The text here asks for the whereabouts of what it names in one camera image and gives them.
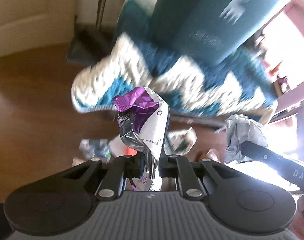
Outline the white orange paper scrap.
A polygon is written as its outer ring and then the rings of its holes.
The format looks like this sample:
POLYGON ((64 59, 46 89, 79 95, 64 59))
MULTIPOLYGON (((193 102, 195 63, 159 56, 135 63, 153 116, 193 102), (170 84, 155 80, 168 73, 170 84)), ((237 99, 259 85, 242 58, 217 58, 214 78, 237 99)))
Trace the white orange paper scrap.
POLYGON ((123 155, 136 155, 137 151, 126 146, 122 140, 120 135, 117 135, 114 139, 109 142, 109 148, 111 154, 116 158, 123 155))

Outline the purple silver foil wrapper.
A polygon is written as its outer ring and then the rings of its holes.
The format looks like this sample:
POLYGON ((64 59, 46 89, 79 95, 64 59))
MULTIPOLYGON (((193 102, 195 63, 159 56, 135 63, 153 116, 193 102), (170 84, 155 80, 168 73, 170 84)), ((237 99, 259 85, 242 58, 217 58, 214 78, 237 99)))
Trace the purple silver foil wrapper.
POLYGON ((121 141, 145 154, 145 191, 159 191, 162 180, 157 168, 168 129, 168 104, 148 87, 136 87, 117 95, 113 102, 118 111, 121 141))

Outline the white paper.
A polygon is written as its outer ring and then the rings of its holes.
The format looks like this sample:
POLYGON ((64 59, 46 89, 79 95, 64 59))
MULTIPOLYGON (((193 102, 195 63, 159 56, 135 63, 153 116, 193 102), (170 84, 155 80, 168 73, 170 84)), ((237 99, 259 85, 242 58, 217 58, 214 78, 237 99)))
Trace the white paper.
POLYGON ((237 161, 239 163, 242 160, 250 160, 250 158, 245 157, 241 153, 241 144, 245 141, 250 141, 265 148, 268 146, 262 124, 245 115, 231 115, 226 119, 225 126, 227 147, 225 149, 224 162, 226 164, 233 161, 237 161))

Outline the teal trash bin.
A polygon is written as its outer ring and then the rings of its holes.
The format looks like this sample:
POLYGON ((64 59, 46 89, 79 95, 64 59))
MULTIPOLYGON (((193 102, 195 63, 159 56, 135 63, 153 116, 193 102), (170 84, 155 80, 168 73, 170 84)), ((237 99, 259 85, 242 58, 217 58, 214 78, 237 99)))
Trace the teal trash bin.
POLYGON ((292 0, 157 0, 152 37, 209 64, 222 62, 292 0))

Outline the white green wrapper on floor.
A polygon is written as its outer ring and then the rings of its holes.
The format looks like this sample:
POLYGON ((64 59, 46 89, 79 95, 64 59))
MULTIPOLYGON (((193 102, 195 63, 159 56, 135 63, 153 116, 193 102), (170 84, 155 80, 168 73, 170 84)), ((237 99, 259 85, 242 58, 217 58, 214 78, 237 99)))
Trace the white green wrapper on floor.
POLYGON ((197 141, 195 130, 189 129, 170 131, 165 136, 164 151, 166 155, 186 155, 197 141))

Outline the clear crumpled plastic on floor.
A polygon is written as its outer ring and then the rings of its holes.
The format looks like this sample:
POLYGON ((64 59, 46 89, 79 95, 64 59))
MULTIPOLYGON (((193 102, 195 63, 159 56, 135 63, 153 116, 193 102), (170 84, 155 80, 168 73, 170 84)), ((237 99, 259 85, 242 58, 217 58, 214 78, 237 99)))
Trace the clear crumpled plastic on floor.
POLYGON ((87 160, 99 158, 107 163, 111 158, 108 139, 82 139, 79 149, 87 160))

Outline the teal white zigzag knitted blanket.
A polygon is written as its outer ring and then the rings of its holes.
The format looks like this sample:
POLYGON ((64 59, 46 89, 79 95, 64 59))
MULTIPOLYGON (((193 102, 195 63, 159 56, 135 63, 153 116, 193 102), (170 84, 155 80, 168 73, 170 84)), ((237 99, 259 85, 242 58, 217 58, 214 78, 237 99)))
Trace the teal white zigzag knitted blanket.
POLYGON ((125 2, 110 55, 83 69, 72 83, 71 100, 78 112, 110 109, 115 96, 149 87, 179 114, 273 115, 274 87, 247 49, 238 48, 217 66, 160 49, 149 41, 152 10, 151 3, 125 2))

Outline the chrome stand with black base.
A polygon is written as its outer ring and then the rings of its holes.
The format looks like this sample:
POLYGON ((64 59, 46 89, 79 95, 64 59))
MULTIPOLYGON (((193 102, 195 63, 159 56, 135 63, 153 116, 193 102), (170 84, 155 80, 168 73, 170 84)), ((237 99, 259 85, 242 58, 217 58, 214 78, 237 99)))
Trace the chrome stand with black base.
POLYGON ((74 17, 74 36, 68 47, 66 62, 78 66, 94 65, 110 54, 114 27, 103 27, 106 0, 98 0, 96 23, 78 24, 74 17))

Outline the cream door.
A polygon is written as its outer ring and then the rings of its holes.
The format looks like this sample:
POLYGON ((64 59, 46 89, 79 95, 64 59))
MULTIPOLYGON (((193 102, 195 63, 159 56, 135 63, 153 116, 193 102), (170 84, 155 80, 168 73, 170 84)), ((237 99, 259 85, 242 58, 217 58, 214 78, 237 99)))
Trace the cream door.
POLYGON ((75 0, 0 0, 0 57, 72 39, 75 0))

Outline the pink frame furniture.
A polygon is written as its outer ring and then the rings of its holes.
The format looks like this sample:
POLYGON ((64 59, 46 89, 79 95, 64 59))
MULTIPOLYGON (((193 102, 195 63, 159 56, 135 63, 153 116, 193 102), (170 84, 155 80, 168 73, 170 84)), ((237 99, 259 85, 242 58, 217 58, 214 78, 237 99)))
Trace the pink frame furniture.
POLYGON ((293 0, 264 29, 278 114, 304 100, 304 0, 293 0))

